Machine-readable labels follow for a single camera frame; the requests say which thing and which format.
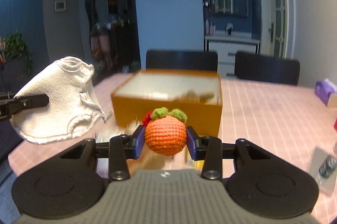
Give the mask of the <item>left black chair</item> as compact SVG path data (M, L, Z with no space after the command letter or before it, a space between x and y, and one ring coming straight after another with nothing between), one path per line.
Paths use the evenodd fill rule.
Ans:
M146 69L218 71L215 51L148 50Z

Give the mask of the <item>smartphone on table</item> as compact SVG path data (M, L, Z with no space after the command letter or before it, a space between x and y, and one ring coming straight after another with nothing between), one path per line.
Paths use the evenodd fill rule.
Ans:
M315 147L307 172L316 180L321 192L331 196L336 185L336 156Z

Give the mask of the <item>round cream knitted mat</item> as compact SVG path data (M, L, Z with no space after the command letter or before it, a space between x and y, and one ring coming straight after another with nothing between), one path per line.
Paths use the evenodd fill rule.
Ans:
M17 97L46 94L45 107L24 110L10 119L23 139L44 145L86 134L100 119L111 114L100 106L92 77L95 69L81 59L68 56L58 59L33 77Z

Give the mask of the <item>orange crochet fruit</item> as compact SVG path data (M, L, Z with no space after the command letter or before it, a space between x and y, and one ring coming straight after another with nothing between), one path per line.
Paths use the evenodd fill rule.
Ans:
M186 122L187 115L180 109L149 111L142 121L145 144L159 155L173 157L186 146Z

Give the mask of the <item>white sink cabinet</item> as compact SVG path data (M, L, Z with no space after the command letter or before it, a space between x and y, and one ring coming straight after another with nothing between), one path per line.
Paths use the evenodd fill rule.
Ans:
M218 73L222 78L235 78L235 56L237 51L258 54L260 41L233 35L204 36L204 51L215 51L218 54Z

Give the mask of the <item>white glass-panel door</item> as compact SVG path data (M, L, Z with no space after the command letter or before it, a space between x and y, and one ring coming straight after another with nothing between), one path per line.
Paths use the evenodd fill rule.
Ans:
M295 38L295 0L261 0L261 53L292 58Z

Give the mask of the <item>right black chair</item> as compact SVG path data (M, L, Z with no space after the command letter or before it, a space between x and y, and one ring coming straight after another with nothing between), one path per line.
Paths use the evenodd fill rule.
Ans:
M295 59L237 51L234 74L240 80L297 86L300 62Z

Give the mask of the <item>green potted plant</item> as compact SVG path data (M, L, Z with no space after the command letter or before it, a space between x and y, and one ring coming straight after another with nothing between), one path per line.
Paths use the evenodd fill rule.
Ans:
M33 66L32 55L23 41L22 33L18 30L8 34L5 38L1 38L1 59L3 63L22 60L25 71L27 73L31 72Z

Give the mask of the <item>black chair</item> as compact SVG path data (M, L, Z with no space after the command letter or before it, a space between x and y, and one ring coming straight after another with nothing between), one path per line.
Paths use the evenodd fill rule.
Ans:
M234 74L240 80L297 86L300 62L295 59L237 51Z
M148 50L146 69L218 71L215 51Z

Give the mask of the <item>orange cardboard box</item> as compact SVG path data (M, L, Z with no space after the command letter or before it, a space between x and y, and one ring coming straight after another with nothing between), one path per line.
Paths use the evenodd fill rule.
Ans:
M111 101L120 127L161 107L183 111L186 124L200 136L217 137L221 127L223 100L217 72L140 70L111 93Z

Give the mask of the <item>small framed picture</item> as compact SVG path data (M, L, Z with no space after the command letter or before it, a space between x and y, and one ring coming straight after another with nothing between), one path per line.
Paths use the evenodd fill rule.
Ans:
M66 0L54 0L55 13L66 12L66 10L67 10Z

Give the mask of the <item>purple tissue pack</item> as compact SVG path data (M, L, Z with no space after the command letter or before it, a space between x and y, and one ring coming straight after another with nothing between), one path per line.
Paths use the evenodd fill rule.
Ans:
M327 107L337 107L336 84L328 78L316 82L314 93Z

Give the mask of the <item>dark cluttered shelf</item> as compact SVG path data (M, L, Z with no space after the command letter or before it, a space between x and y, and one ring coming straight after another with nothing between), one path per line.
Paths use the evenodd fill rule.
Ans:
M132 73L140 69L135 23L128 10L118 8L118 0L106 0L108 21L100 22L96 0L84 0L88 16L88 45L97 76Z

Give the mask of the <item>pink checkered tablecloth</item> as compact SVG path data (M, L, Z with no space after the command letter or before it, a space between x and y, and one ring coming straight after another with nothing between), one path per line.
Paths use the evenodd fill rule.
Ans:
M116 74L95 87L105 112L112 110L110 93L130 77ZM336 110L327 108L312 88L237 80L222 80L221 85L223 110L218 136L223 142L248 139L303 170L307 170L316 146L334 152ZM114 126L113 118L105 124L99 121L84 137L95 137ZM23 141L10 153L10 167L20 175L79 140L48 145ZM336 186L331 196L320 194L312 214L321 223L336 218Z

